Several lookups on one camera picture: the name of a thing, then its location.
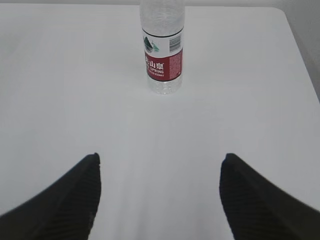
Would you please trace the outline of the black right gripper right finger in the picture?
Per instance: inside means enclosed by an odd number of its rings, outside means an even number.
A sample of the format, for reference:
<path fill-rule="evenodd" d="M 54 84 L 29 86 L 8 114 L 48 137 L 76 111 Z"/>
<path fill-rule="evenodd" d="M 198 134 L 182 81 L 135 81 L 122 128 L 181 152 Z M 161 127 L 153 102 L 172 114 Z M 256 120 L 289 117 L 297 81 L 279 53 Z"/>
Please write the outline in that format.
<path fill-rule="evenodd" d="M 219 196 L 235 240 L 318 240 L 320 212 L 267 180 L 234 153 L 221 163 Z"/>

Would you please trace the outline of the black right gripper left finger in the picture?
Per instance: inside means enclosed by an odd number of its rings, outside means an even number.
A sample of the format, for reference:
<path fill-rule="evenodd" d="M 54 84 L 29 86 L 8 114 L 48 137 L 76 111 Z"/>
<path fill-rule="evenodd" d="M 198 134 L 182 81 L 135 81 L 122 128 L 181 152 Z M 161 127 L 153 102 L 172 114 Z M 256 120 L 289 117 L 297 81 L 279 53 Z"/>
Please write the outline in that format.
<path fill-rule="evenodd" d="M 2 240 L 87 240 L 101 198 L 100 156 L 89 154 L 48 188 L 0 217 Z"/>

